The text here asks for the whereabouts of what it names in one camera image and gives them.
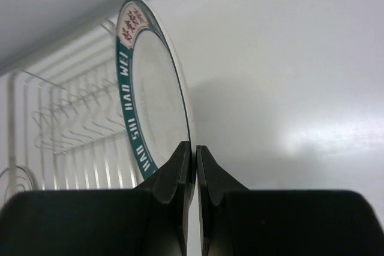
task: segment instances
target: plate center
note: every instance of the plate center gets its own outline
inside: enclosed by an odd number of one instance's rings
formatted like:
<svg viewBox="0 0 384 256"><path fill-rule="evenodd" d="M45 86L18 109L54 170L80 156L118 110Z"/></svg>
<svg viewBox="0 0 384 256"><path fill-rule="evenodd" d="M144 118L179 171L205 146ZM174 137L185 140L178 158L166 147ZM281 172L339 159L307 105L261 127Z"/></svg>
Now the plate center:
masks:
<svg viewBox="0 0 384 256"><path fill-rule="evenodd" d="M152 159L162 166L180 141L189 140L182 95L171 55L160 38L143 31L136 40L132 85L137 118Z"/></svg>

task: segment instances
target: ceramic plate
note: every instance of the ceramic plate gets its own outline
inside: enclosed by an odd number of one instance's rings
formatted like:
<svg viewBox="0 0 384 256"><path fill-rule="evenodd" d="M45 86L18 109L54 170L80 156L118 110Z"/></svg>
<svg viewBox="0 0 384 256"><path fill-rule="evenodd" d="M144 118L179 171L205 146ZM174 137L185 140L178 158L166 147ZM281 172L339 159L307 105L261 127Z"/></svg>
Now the ceramic plate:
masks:
<svg viewBox="0 0 384 256"><path fill-rule="evenodd" d="M126 0L116 26L116 71L125 126L144 179L195 134L187 84L172 42L144 0Z"/></svg>

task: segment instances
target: red logo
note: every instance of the red logo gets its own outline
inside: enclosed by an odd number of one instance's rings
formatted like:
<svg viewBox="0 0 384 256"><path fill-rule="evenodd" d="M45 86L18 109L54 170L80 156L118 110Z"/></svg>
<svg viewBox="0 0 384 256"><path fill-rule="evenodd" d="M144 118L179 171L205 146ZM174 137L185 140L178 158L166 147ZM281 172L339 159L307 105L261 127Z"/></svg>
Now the red logo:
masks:
<svg viewBox="0 0 384 256"><path fill-rule="evenodd" d="M119 37L121 42L132 48L139 32L148 28L148 20L143 11L133 1L129 2L120 14Z"/></svg>

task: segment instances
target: wire dish rack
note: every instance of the wire dish rack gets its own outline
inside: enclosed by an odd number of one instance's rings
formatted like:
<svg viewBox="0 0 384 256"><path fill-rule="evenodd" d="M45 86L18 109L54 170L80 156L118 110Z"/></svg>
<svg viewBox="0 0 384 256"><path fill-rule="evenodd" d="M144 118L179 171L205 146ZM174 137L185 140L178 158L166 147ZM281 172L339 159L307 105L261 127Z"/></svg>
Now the wire dish rack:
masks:
<svg viewBox="0 0 384 256"><path fill-rule="evenodd" d="M110 20L13 71L8 118L4 201L18 191L132 188L142 181L122 117Z"/></svg>

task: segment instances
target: metal wire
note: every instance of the metal wire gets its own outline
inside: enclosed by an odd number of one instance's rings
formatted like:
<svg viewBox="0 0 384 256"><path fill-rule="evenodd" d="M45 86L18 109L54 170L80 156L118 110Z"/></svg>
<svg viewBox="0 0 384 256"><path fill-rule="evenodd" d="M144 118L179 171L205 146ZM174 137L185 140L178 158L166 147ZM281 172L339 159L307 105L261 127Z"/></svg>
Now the metal wire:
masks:
<svg viewBox="0 0 384 256"><path fill-rule="evenodd" d="M115 24L108 20L79 39L77 45L14 72L8 102L12 114L9 131L13 133L9 136L16 143L8 144L15 147L7 169L7 195L24 189L18 182L22 178L15 173L20 167L38 179L38 185L29 189L137 185L138 168L117 89L114 30ZM16 113L20 104L22 114ZM12 151L22 153L15 156Z"/></svg>

